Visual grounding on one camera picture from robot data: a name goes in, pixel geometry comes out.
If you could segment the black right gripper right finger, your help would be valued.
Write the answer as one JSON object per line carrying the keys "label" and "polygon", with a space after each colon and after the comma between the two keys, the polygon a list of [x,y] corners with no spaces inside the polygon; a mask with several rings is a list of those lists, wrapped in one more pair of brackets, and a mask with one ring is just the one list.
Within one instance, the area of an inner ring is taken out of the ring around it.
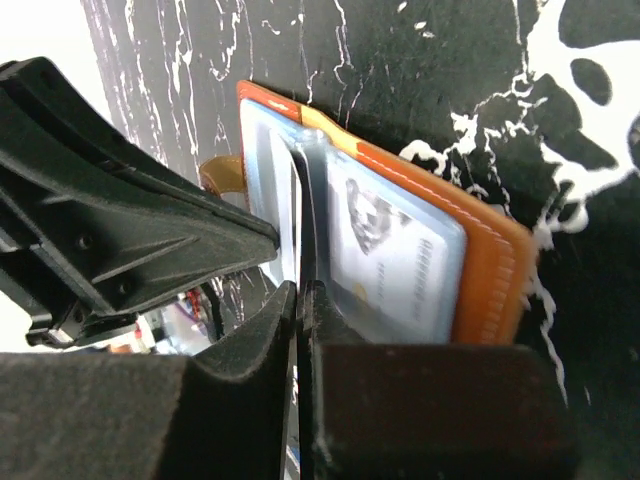
{"label": "black right gripper right finger", "polygon": [[298,330],[305,479],[572,479],[577,435],[522,347],[372,344],[318,281]]}

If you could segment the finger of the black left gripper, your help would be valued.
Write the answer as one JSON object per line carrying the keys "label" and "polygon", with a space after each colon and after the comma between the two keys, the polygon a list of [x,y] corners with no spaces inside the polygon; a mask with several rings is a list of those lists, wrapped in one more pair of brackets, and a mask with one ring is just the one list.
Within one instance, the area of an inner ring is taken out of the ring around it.
{"label": "finger of the black left gripper", "polygon": [[44,57],[1,68],[1,288],[32,346],[85,346],[272,260],[267,222],[157,162]]}

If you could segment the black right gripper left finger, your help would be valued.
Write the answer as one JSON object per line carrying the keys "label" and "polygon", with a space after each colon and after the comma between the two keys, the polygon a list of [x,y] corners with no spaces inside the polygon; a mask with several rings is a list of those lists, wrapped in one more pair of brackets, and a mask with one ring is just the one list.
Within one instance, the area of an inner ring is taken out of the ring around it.
{"label": "black right gripper left finger", "polygon": [[5,354],[5,479],[278,479],[296,288],[195,356]]}

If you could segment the brown leather card holder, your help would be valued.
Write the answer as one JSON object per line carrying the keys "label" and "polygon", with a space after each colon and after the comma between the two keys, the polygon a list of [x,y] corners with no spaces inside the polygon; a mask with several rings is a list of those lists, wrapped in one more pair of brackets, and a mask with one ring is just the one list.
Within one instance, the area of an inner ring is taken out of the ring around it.
{"label": "brown leather card holder", "polygon": [[249,211],[275,228],[280,241],[276,257],[261,265],[268,279],[275,284],[320,281],[342,315],[329,286],[326,165],[333,154],[345,154],[464,228],[466,250],[447,343],[513,341],[536,258],[525,227],[349,133],[319,110],[245,80],[238,83],[237,96],[241,152],[207,161],[200,176],[215,193],[243,194]]}

